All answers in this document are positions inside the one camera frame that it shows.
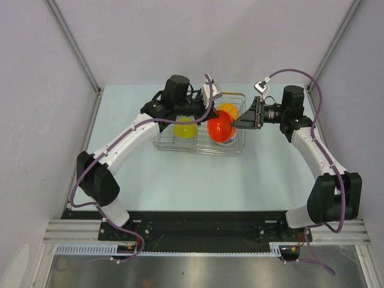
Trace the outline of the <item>yellow green bowl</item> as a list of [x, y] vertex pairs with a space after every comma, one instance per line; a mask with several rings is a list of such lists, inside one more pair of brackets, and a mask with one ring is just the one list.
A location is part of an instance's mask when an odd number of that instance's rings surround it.
[[[177, 122], [191, 122], [193, 121], [193, 118], [186, 117], [186, 116], [180, 116], [176, 119]], [[197, 136], [197, 124], [175, 124], [173, 126], [173, 134], [182, 139], [191, 139]]]

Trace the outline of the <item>orange bottom bowl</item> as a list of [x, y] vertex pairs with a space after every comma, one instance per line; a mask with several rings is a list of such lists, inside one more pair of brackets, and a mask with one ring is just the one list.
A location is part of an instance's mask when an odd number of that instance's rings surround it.
[[207, 130], [213, 141], [224, 143], [235, 134], [235, 128], [232, 126], [234, 118], [223, 110], [217, 110], [217, 113], [217, 118], [212, 118], [208, 121]]

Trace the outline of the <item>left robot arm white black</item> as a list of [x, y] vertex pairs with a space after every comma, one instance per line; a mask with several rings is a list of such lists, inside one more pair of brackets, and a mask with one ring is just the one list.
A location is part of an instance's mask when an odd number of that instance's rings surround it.
[[201, 89], [194, 90], [185, 76], [172, 75], [164, 89], [147, 102], [134, 121], [103, 148], [81, 152], [76, 160], [75, 188], [91, 198], [91, 204], [112, 225], [112, 233], [121, 240], [129, 238], [133, 226], [129, 213], [118, 199], [120, 187], [115, 174], [129, 156], [147, 140], [159, 135], [180, 116], [190, 117], [190, 124], [201, 124], [218, 117], [214, 101], [222, 91], [209, 75]]

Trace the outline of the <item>orange yellow bowl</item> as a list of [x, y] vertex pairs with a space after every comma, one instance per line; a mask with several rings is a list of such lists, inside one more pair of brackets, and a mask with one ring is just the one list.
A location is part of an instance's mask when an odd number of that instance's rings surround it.
[[239, 116], [237, 107], [232, 103], [223, 103], [218, 107], [218, 110], [227, 112], [232, 116], [233, 119], [237, 119]]

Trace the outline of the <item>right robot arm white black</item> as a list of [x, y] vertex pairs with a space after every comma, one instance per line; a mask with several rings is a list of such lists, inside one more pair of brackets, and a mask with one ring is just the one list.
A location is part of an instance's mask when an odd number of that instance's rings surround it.
[[265, 123], [278, 124], [280, 131], [302, 155], [311, 170], [315, 183], [304, 206], [286, 212], [286, 220], [278, 223], [277, 235], [284, 241], [292, 240], [298, 228], [328, 225], [337, 221], [338, 233], [345, 221], [358, 216], [362, 178], [348, 172], [324, 146], [314, 122], [304, 115], [304, 89], [289, 85], [283, 89], [281, 103], [267, 105], [269, 90], [266, 81], [254, 86], [259, 96], [233, 127], [258, 130]]

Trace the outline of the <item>blue white floral bowl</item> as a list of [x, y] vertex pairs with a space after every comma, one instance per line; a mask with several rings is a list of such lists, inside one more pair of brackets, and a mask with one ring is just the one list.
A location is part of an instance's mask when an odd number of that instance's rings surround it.
[[217, 142], [217, 144], [220, 146], [232, 146], [232, 145], [236, 144], [237, 141], [238, 141], [238, 134], [237, 134], [237, 132], [234, 132], [234, 134], [232, 135], [231, 138], [229, 138], [225, 142]]

